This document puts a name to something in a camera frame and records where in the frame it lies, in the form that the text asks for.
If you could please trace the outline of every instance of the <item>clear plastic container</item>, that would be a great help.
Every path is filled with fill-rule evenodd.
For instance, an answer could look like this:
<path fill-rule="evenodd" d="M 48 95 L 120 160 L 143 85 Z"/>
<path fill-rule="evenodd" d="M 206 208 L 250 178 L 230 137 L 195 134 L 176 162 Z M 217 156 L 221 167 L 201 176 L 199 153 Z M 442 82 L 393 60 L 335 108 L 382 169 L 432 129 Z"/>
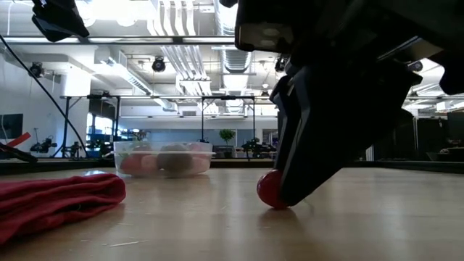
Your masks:
<path fill-rule="evenodd" d="M 134 177 L 184 178 L 209 170 L 212 144 L 202 142 L 117 141 L 119 173 Z"/>

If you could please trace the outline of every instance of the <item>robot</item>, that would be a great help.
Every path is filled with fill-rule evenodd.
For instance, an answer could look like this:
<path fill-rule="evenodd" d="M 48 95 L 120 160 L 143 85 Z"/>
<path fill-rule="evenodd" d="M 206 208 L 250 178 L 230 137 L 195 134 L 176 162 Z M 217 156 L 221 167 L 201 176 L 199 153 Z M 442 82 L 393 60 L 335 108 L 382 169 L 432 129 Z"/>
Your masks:
<path fill-rule="evenodd" d="M 73 0 L 33 2 L 34 23 L 50 41 L 88 36 Z M 444 67 L 446 94 L 464 92 L 464 1 L 220 2 L 238 4 L 238 49 L 282 57 L 276 68 L 286 76 L 270 95 L 283 115 L 278 157 L 271 178 L 258 185 L 273 207 L 297 204 L 412 118 L 402 104 L 422 80 L 414 72 L 417 61 L 429 58 Z M 63 15 L 50 15 L 58 11 Z"/>

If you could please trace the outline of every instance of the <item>red cloth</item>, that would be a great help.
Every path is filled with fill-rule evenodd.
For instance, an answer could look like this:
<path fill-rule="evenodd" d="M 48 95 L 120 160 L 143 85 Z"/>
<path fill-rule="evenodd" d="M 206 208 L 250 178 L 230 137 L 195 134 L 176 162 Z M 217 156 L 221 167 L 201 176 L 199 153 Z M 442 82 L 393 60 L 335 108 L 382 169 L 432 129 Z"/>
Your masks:
<path fill-rule="evenodd" d="M 0 183 L 0 244 L 109 210 L 125 198 L 114 174 Z"/>

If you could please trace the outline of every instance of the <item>window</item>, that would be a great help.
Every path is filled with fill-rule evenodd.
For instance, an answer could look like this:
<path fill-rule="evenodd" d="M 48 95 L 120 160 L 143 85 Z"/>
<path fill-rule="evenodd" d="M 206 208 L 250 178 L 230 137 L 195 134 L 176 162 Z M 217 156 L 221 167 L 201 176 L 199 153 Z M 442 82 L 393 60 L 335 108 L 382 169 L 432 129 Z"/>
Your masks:
<path fill-rule="evenodd" d="M 96 134 L 112 134 L 113 121 L 105 117 L 95 117 L 95 133 Z"/>
<path fill-rule="evenodd" d="M 91 113 L 87 114 L 87 134 L 92 133 L 92 121 L 94 119 L 94 116 Z"/>
<path fill-rule="evenodd" d="M 276 129 L 264 129 L 262 130 L 262 141 L 263 144 L 270 144 L 276 146 L 278 143 L 278 131 Z"/>

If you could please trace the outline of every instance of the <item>desk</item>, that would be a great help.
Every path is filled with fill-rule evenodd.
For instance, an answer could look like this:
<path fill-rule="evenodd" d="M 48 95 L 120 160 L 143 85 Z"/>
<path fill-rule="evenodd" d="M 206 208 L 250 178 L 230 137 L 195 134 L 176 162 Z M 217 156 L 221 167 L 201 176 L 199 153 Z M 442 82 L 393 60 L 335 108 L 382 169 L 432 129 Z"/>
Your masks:
<path fill-rule="evenodd" d="M 264 172 L 126 178 L 128 196 L 119 207 L 8 244 L 0 260 L 464 260 L 462 176 L 347 168 L 291 210 L 276 212 L 255 192 Z M 92 172 L 1 179 L 85 174 Z"/>

